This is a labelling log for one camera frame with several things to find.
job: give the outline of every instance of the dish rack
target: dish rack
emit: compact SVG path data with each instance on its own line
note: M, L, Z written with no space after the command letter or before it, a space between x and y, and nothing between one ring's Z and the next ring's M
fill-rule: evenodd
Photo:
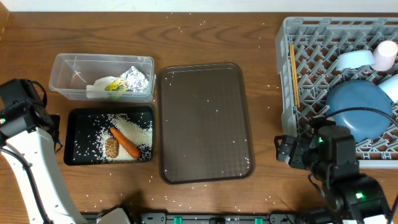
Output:
M369 65L336 71L337 56L354 50L373 51L383 40L398 42L398 18L288 17L275 39L277 69L282 82L283 134L310 138L310 117L325 114L329 91L348 80L380 84L398 74L398 58L386 71ZM300 107L294 105L289 44L294 44ZM398 105L392 105L394 119ZM356 144L360 168L398 168L398 128L393 124L376 140Z

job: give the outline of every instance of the wooden chopstick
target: wooden chopstick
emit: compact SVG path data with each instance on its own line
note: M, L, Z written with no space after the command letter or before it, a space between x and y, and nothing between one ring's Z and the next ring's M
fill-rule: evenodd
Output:
M299 97L299 84L297 83L297 70L296 70L296 59L294 55L294 45L290 44L290 62L292 63L292 81L294 89L294 105L300 107Z

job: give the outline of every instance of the green light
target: green light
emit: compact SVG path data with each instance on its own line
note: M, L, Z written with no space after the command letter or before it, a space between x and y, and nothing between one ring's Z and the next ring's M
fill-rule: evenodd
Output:
M360 193L356 193L355 196L358 199L363 198L363 194L361 192Z

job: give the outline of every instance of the carrot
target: carrot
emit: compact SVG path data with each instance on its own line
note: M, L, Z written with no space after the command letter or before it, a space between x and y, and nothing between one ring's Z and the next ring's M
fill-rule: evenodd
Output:
M132 143L128 138L126 138L119 130L116 128L112 127L111 132L113 136L118 140L120 145L130 154L135 159L139 158L139 150L137 149L136 145Z

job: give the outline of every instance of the yellow wrapper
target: yellow wrapper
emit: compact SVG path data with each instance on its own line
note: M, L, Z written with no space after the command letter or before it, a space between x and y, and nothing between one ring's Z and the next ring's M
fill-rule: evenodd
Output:
M115 81L105 87L105 91L128 91L128 89L129 87L127 86L126 79L121 77L115 79ZM109 95L111 99L117 100L122 95L122 93L114 93Z

